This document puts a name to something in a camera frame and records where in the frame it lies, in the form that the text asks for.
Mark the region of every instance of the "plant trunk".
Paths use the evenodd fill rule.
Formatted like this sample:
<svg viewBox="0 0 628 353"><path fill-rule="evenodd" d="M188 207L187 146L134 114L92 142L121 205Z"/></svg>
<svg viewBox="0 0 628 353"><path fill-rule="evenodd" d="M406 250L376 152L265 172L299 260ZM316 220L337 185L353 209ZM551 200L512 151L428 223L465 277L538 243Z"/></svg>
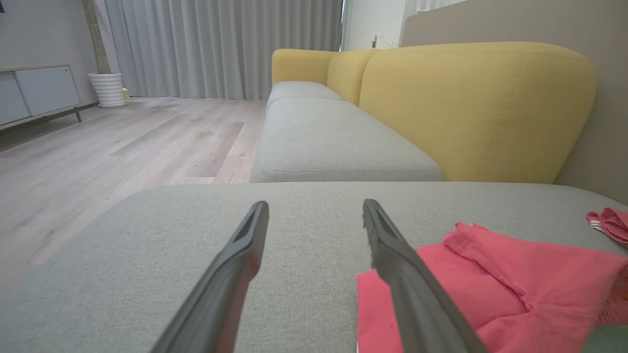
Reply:
<svg viewBox="0 0 628 353"><path fill-rule="evenodd" d="M92 45L94 46L94 55L96 55L96 67L98 73L111 73L109 62L107 61L107 53L105 45L102 43L102 35L100 35L100 27L96 18L93 0L83 0L83 9L85 10L85 18L87 18L87 26L92 36Z"/></svg>

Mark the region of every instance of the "ribbed white planter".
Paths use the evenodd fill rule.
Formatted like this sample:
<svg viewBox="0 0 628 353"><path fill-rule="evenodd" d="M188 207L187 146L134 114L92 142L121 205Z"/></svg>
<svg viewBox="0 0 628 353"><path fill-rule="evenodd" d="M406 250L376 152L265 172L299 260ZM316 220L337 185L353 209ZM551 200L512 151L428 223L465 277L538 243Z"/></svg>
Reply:
<svg viewBox="0 0 628 353"><path fill-rule="evenodd" d="M87 76L98 95L99 107L118 108L126 106L122 94L121 73L88 73Z"/></svg>

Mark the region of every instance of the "white sheer curtain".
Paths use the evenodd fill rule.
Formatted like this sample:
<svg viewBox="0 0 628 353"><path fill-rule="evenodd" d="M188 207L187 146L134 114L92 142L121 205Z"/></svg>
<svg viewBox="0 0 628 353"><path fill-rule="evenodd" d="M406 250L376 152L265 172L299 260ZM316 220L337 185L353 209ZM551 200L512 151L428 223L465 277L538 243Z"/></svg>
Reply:
<svg viewBox="0 0 628 353"><path fill-rule="evenodd" d="M266 99L278 48L338 50L342 0L106 0L141 97Z"/></svg>

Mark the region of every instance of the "wooden floor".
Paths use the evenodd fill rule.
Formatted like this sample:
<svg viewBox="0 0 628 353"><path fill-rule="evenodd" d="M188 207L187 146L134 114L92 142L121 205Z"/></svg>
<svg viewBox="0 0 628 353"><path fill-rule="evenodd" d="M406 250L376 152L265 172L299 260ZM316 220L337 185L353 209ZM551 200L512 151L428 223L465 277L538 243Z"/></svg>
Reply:
<svg viewBox="0 0 628 353"><path fill-rule="evenodd" d="M0 300L125 197L248 182L266 101L134 99L0 132Z"/></svg>

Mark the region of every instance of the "gray ottoman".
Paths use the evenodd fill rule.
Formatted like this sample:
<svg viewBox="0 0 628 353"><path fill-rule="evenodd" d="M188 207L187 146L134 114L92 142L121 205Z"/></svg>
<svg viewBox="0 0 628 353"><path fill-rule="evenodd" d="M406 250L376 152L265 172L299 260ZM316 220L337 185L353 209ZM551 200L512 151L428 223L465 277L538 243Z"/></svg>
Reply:
<svg viewBox="0 0 628 353"><path fill-rule="evenodd" d="M370 270L362 201L378 200L414 247L477 222L528 241L627 255L589 228L625 205L556 185L454 182L184 185L108 211L0 303L3 352L146 352L249 206L270 205L262 267L237 352L355 352L355 276Z"/></svg>

